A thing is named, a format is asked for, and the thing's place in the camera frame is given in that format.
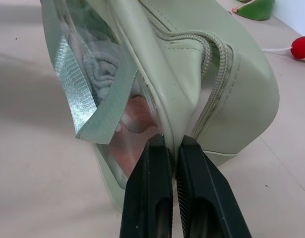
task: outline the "bag seam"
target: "bag seam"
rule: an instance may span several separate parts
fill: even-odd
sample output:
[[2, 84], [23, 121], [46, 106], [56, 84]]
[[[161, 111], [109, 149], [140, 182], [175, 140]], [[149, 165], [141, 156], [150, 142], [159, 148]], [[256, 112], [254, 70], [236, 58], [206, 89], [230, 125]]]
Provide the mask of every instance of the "bag seam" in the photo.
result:
[[170, 23], [170, 25], [172, 25], [176, 30], [177, 30], [177, 27], [175, 27], [161, 12], [158, 11], [158, 9], [152, 5], [148, 0], [146, 0], [146, 2], [153, 8], [155, 9], [168, 23]]
[[165, 45], [162, 45], [164, 48], [167, 48], [169, 50], [196, 50], [196, 51], [199, 51], [200, 53], [202, 53], [202, 51], [200, 49], [197, 49], [197, 48], [169, 48]]
[[215, 115], [215, 117], [212, 119], [212, 121], [209, 123], [209, 125], [207, 126], [207, 128], [206, 128], [205, 132], [203, 133], [202, 137], [200, 138], [200, 140], [203, 140], [203, 139], [204, 139], [204, 137], [205, 137], [207, 131], [209, 130], [210, 126], [213, 124], [213, 122], [216, 121], [217, 117], [220, 115], [220, 113], [222, 112], [222, 110], [225, 108], [226, 103], [227, 103], [227, 101], [228, 101], [229, 98], [230, 98], [230, 95], [231, 95], [231, 93], [232, 93], [232, 90], [233, 90], [233, 88], [234, 88], [234, 86], [235, 86], [235, 84], [236, 84], [236, 78], [237, 78], [237, 75], [238, 75], [238, 72], [239, 72], [240, 66], [241, 66], [241, 55], [240, 55], [238, 52], [237, 52], [237, 54], [238, 54], [240, 60], [239, 60], [239, 65], [238, 65], [237, 72], [236, 72], [236, 74], [235, 74], [235, 78], [234, 78], [234, 80], [233, 80], [232, 86], [231, 86], [231, 88], [230, 88], [230, 90], [229, 90], [229, 92], [228, 92], [228, 95], [227, 95], [226, 99], [224, 100], [224, 104], [222, 105], [222, 107], [221, 107], [221, 109], [219, 110], [219, 112], [218, 112], [218, 113]]

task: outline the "red pom-pom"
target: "red pom-pom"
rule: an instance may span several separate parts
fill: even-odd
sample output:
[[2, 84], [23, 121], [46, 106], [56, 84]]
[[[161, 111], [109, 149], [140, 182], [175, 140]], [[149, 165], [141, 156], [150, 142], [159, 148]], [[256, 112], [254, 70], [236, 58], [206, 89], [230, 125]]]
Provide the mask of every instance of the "red pom-pom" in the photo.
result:
[[297, 59], [305, 58], [305, 36], [297, 38], [295, 41], [293, 41], [291, 53]]

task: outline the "beige floor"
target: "beige floor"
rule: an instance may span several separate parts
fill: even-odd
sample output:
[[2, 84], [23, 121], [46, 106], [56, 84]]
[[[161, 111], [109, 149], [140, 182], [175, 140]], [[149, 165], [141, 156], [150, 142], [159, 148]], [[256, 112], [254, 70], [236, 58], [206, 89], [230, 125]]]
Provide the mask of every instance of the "beige floor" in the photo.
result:
[[[0, 0], [0, 238], [117, 238], [121, 214], [91, 145], [74, 139], [40, 11], [39, 0]], [[263, 48], [298, 37], [275, 18], [237, 19]], [[254, 238], [304, 238], [305, 63], [267, 57], [281, 94], [278, 115], [220, 170]], [[175, 238], [182, 237], [179, 220], [176, 209]]]

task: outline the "zipper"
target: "zipper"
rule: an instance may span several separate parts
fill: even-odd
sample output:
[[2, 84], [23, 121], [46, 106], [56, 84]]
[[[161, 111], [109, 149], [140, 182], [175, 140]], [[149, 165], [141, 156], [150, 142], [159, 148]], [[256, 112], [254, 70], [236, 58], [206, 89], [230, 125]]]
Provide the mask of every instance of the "zipper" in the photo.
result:
[[184, 32], [169, 31], [146, 7], [144, 7], [147, 17], [152, 25], [152, 28], [158, 38], [164, 41], [175, 40], [195, 40], [201, 43], [205, 49], [205, 54], [201, 66], [201, 80], [205, 77], [209, 69], [209, 64], [213, 60], [213, 56], [219, 57], [219, 68], [214, 87], [206, 102], [206, 105], [201, 113], [201, 121], [199, 125], [195, 125], [193, 137], [197, 138], [203, 130], [209, 116], [216, 108], [227, 81], [229, 79], [230, 70], [233, 62], [232, 50], [214, 33], [203, 32], [197, 30]]

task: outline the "transparent plastic window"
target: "transparent plastic window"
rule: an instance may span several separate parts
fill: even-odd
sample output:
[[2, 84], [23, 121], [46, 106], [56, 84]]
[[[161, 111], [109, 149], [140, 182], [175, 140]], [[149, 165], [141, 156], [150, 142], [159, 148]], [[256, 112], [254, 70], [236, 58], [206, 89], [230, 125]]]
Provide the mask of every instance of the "transparent plastic window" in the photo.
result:
[[[57, 0], [56, 5], [62, 31], [98, 106], [114, 82], [121, 61], [121, 44], [86, 0]], [[146, 142], [157, 133], [162, 133], [157, 109], [138, 74], [114, 136], [109, 145], [102, 146], [106, 151], [102, 155], [105, 160], [113, 156], [129, 177]], [[115, 177], [120, 168], [110, 166]]]

